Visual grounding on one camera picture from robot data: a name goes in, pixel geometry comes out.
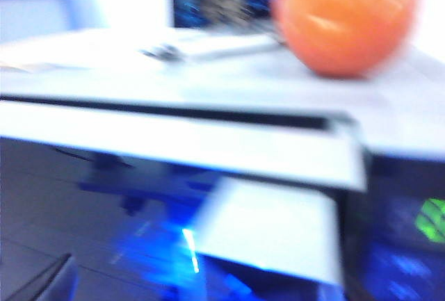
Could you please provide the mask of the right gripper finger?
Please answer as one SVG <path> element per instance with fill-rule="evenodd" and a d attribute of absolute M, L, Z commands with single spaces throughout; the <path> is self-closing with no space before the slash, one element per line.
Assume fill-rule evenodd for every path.
<path fill-rule="evenodd" d="M 45 267 L 1 256 L 2 300 L 73 300 L 75 256 L 65 253 Z"/>

